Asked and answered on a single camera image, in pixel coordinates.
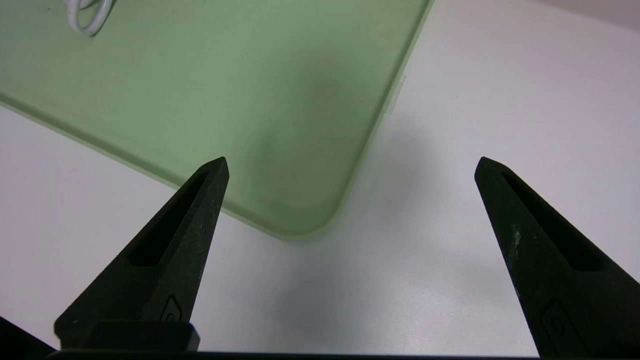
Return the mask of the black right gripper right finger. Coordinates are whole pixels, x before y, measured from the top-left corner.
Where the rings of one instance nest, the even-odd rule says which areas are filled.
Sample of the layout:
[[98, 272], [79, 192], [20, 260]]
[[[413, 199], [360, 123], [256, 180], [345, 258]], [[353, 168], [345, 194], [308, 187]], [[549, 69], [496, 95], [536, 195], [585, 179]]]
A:
[[638, 358], [638, 281], [507, 166], [474, 180], [539, 356]]

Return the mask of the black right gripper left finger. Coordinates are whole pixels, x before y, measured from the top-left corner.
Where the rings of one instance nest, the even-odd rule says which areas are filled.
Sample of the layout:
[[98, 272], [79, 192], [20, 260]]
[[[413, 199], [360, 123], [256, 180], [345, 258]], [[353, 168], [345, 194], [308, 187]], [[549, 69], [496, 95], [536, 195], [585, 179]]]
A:
[[190, 321], [229, 180], [225, 157], [186, 180], [56, 319], [62, 349], [103, 321]]

